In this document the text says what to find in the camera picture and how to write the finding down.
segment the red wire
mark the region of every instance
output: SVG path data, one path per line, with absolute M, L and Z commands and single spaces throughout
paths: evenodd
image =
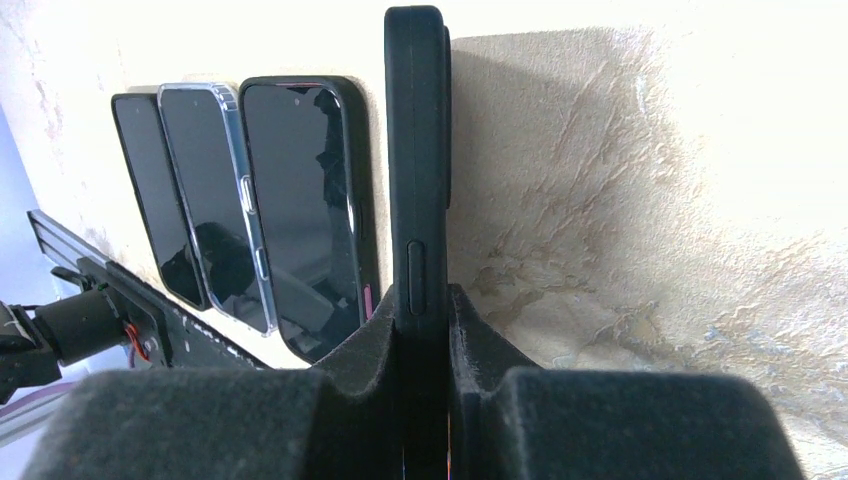
M 142 347 L 141 342 L 138 341 L 138 329 L 135 328 L 135 325 L 127 325 L 126 328 L 124 328 L 124 331 L 127 332 L 127 336 L 130 337 L 130 342 L 132 342 L 138 356 L 143 358 L 145 362 L 150 361 L 150 355 L 144 351 L 144 347 Z

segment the black foam holder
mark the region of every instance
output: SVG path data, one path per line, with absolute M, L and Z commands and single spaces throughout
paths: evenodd
M 95 375 L 24 478 L 404 478 L 393 299 L 308 370 Z M 803 478 L 745 381 L 545 370 L 450 299 L 451 478 Z

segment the beige wall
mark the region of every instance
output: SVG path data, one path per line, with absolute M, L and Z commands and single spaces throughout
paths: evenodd
M 390 251 L 384 6 L 243 3 L 2 7 L 0 103 L 42 208 L 157 285 L 108 111 L 130 85 L 353 77 Z M 809 476 L 845 474 L 845 11 L 441 6 L 455 38 L 451 278 L 483 316 L 548 367 L 743 375 Z M 204 319 L 297 365 L 274 339 Z

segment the pink phone accent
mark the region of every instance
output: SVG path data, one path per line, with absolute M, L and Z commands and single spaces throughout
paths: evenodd
M 362 289 L 362 295 L 365 297 L 365 319 L 371 320 L 371 315 L 374 314 L 374 301 L 371 300 L 371 284 L 366 283 Z

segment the cable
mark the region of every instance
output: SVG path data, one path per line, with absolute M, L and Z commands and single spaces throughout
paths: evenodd
M 0 418 L 9 416 L 15 411 L 20 410 L 25 406 L 29 405 L 30 403 L 35 402 L 44 397 L 56 394 L 63 394 L 73 388 L 74 385 L 76 385 L 76 382 L 57 383 L 55 385 L 48 385 L 42 389 L 36 390 L 35 392 L 32 392 L 29 395 L 20 398 L 19 400 L 15 400 L 14 402 L 0 409 Z
M 150 356 L 144 351 L 144 347 L 141 345 L 141 342 L 138 341 L 138 329 L 135 328 L 135 325 L 130 323 L 124 328 L 124 331 L 127 332 L 127 336 L 130 337 L 130 342 L 133 344 L 133 347 L 135 347 L 135 351 L 138 353 L 138 356 L 143 358 L 145 362 L 149 362 Z

